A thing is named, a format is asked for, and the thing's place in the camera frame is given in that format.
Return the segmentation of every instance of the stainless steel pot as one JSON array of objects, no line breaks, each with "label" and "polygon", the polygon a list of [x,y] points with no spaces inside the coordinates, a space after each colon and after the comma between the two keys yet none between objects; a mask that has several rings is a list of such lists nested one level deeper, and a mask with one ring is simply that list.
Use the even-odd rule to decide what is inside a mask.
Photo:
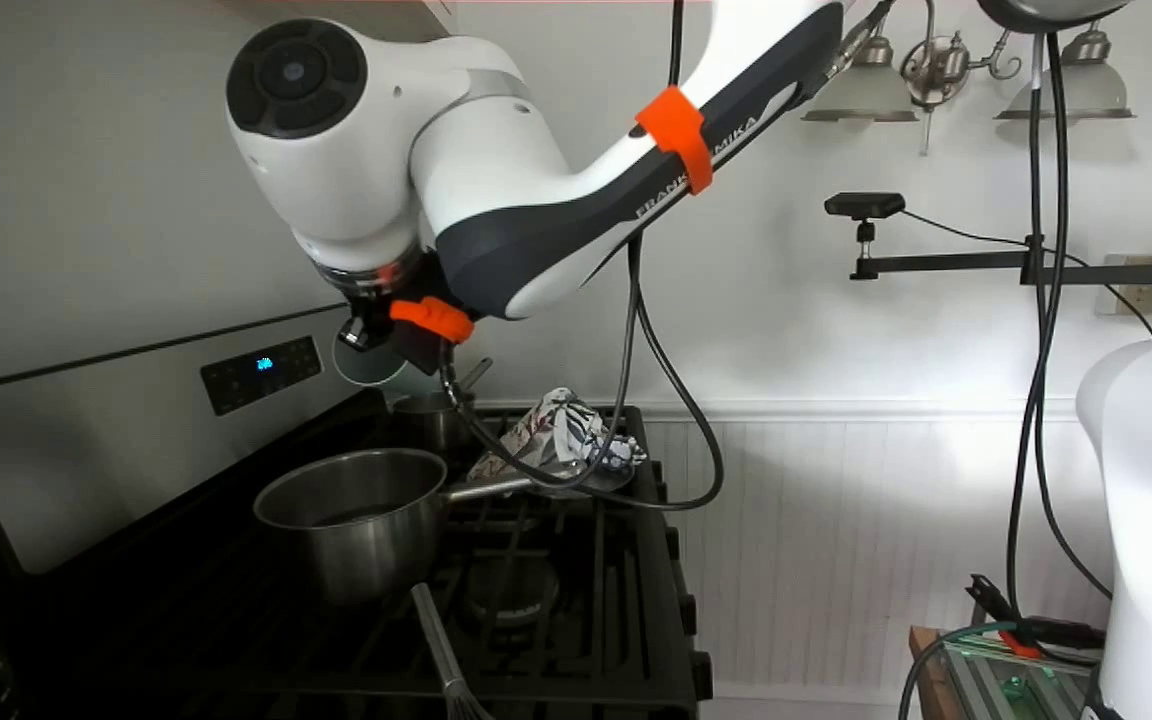
[{"label": "stainless steel pot", "polygon": [[284,533],[332,604],[365,604],[423,581],[444,533],[447,464],[419,447],[328,458],[272,482],[257,519]]}]

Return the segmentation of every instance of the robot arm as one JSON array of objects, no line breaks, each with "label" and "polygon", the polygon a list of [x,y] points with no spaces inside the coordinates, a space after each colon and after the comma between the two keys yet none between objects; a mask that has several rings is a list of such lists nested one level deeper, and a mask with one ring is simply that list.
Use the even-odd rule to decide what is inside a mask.
[{"label": "robot arm", "polygon": [[584,174],[519,67],[467,35],[384,43],[332,20],[276,25],[231,63],[226,120],[266,205],[350,299],[345,335],[384,355],[394,299],[527,315],[575,294],[822,83],[839,17],[839,0],[711,0],[695,72]]}]

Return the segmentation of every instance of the stove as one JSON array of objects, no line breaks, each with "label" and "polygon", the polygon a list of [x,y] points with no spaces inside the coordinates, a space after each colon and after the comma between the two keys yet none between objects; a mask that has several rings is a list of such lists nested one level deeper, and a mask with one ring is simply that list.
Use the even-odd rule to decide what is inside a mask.
[{"label": "stove", "polygon": [[[514,417],[519,407],[483,414],[496,434]],[[641,414],[622,414],[622,434],[643,440]],[[407,440],[384,401],[345,393],[328,414],[188,492],[167,492],[95,543],[74,552],[51,542],[32,563],[18,563],[27,526],[3,518],[0,483],[0,644],[17,668],[18,711],[447,715],[407,594],[332,609],[250,519],[250,495],[281,473],[394,445]],[[477,447],[444,461],[459,477]],[[643,464],[622,492],[660,502],[660,464]],[[670,720],[695,715],[711,697],[706,656],[692,649],[695,604],[683,594],[680,542],[660,512],[543,495],[455,506],[427,590],[471,692],[496,720]]]}]

